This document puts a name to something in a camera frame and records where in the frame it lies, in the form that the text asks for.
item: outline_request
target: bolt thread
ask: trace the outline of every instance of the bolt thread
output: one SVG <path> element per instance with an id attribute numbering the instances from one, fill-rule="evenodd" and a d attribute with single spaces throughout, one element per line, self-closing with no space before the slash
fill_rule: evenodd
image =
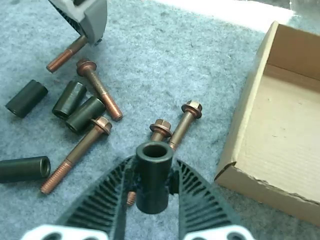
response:
<path id="1" fill-rule="evenodd" d="M 123 114 L 116 104 L 116 102 L 113 100 L 113 98 L 110 96 L 108 92 L 105 92 L 101 95 L 101 100 L 106 106 L 107 110 L 109 111 L 109 114 L 111 118 L 118 122 L 123 118 Z"/>
<path id="2" fill-rule="evenodd" d="M 81 48 L 84 47 L 88 42 L 86 36 L 82 35 L 77 38 L 64 52 L 60 53 L 53 61 L 51 61 L 46 69 L 54 73 L 57 71 L 63 64 L 65 64 L 73 55 L 75 55 Z"/>
<path id="3" fill-rule="evenodd" d="M 61 182 L 61 180 L 68 174 L 71 168 L 72 165 L 68 162 L 68 160 L 64 160 L 42 185 L 41 192 L 44 194 L 51 193 Z"/>
<path id="4" fill-rule="evenodd" d="M 70 49 L 64 50 L 64 52 L 60 53 L 53 61 L 51 61 L 47 66 L 46 69 L 54 73 L 57 71 L 63 64 L 65 64 L 72 56 L 73 52 Z"/>
<path id="5" fill-rule="evenodd" d="M 134 191 L 128 192 L 128 196 L 126 199 L 126 205 L 131 207 L 133 204 L 135 204 L 137 194 Z"/>
<path id="6" fill-rule="evenodd" d="M 178 146 L 177 146 L 176 144 L 174 144 L 173 142 L 169 142 L 168 144 L 169 144 L 169 147 L 172 148 L 173 151 L 175 151 L 175 150 L 177 149 L 177 147 L 178 147 Z"/>

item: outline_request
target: open cardboard box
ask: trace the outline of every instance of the open cardboard box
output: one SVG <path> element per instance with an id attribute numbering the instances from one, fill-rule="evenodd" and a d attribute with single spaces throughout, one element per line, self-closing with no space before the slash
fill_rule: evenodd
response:
<path id="1" fill-rule="evenodd" d="M 215 181 L 320 226 L 320 36 L 274 22 L 256 54 Z"/>

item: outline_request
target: black bushing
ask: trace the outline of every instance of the black bushing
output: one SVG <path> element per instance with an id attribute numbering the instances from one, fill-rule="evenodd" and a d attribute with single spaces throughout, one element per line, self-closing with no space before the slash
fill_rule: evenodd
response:
<path id="1" fill-rule="evenodd" d="M 67 119 L 79 106 L 86 94 L 86 87 L 78 81 L 70 81 L 54 105 L 52 113 L 58 118 Z"/>
<path id="2" fill-rule="evenodd" d="M 0 161 L 0 183 L 47 178 L 50 168 L 50 160 L 47 156 L 2 160 Z"/>
<path id="3" fill-rule="evenodd" d="M 162 141 L 150 141 L 137 147 L 136 206 L 143 213 L 158 214 L 167 208 L 173 155 L 174 151 Z"/>
<path id="4" fill-rule="evenodd" d="M 24 118 L 47 95 L 48 90 L 39 82 L 31 80 L 5 107 L 19 118 Z"/>
<path id="5" fill-rule="evenodd" d="M 105 105 L 92 96 L 70 115 L 65 124 L 72 132 L 80 134 L 90 125 L 91 119 L 100 117 L 105 110 Z"/>

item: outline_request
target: bolt shank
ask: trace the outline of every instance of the bolt shank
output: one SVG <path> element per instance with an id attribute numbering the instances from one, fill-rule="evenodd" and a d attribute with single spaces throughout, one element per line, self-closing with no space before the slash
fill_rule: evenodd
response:
<path id="1" fill-rule="evenodd" d="M 103 130 L 99 126 L 94 126 L 68 154 L 66 159 L 75 165 L 102 133 Z"/>
<path id="2" fill-rule="evenodd" d="M 172 144 L 174 146 L 174 149 L 177 148 L 194 119 L 194 116 L 189 111 L 186 111 L 183 114 L 178 126 L 174 130 L 174 133 L 172 134 L 172 137 L 169 140 L 169 144 Z"/>

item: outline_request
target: copper bolt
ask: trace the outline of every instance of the copper bolt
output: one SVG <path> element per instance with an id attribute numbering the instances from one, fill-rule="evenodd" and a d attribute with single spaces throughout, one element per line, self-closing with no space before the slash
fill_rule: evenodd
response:
<path id="1" fill-rule="evenodd" d="M 182 138 L 186 134 L 189 126 L 195 119 L 199 119 L 202 116 L 202 106 L 196 101 L 188 101 L 181 107 L 184 112 L 182 119 L 178 126 L 174 130 L 172 137 L 169 140 L 169 146 L 175 151 L 181 142 Z"/>
<path id="2" fill-rule="evenodd" d="M 157 119 L 154 124 L 150 125 L 150 129 L 153 132 L 151 141 L 160 142 L 164 138 L 171 137 L 170 132 L 171 124 L 163 119 Z"/>
<path id="3" fill-rule="evenodd" d="M 64 50 L 64 52 L 60 53 L 59 56 L 57 56 L 52 62 L 50 62 L 46 69 L 54 73 L 57 71 L 63 64 L 65 64 L 73 55 L 75 55 L 80 49 L 84 47 L 88 42 L 88 39 L 86 36 L 82 35 L 77 40 L 75 40 L 73 43 L 71 43 L 70 46 Z"/>
<path id="4" fill-rule="evenodd" d="M 171 124 L 163 119 L 157 119 L 155 123 L 150 125 L 150 129 L 153 132 L 151 136 L 151 141 L 160 142 L 164 138 L 171 137 L 170 132 Z M 127 199 L 126 199 L 126 205 L 132 206 L 135 204 L 136 201 L 136 192 L 130 191 L 128 193 Z"/>
<path id="5" fill-rule="evenodd" d="M 134 191 L 128 192 L 128 197 L 126 199 L 126 205 L 131 207 L 133 204 L 135 204 L 136 196 L 137 196 L 136 192 L 134 192 Z"/>
<path id="6" fill-rule="evenodd" d="M 116 122 L 120 121 L 123 118 L 123 114 L 113 98 L 108 93 L 105 86 L 100 81 L 98 75 L 95 73 L 97 65 L 93 61 L 84 58 L 76 63 L 76 67 L 76 72 L 78 73 L 78 75 L 81 77 L 86 77 L 91 82 L 94 89 L 98 92 L 101 101 L 105 105 L 112 119 Z"/>
<path id="7" fill-rule="evenodd" d="M 80 158 L 86 153 L 90 146 L 102 135 L 110 134 L 112 128 L 111 123 L 103 116 L 91 120 L 94 127 L 85 135 L 81 141 L 74 147 L 69 155 L 63 160 L 60 166 L 53 172 L 53 174 L 45 181 L 41 187 L 41 192 L 44 194 L 51 193 L 61 180 L 68 174 Z"/>

